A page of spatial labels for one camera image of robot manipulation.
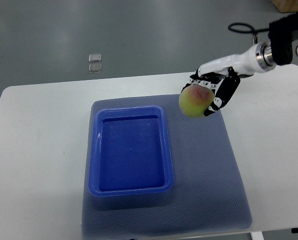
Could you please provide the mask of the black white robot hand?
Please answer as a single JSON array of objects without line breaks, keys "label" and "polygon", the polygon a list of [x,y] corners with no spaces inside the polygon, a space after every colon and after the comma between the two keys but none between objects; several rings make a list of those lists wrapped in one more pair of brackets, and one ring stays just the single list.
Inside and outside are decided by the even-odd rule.
[{"label": "black white robot hand", "polygon": [[264,45],[265,43],[257,43],[242,54],[233,54],[205,63],[189,77],[184,88],[189,85],[200,85],[214,93],[213,102],[204,112],[205,117],[217,112],[229,102],[241,78],[265,72],[263,59],[260,56]]}]

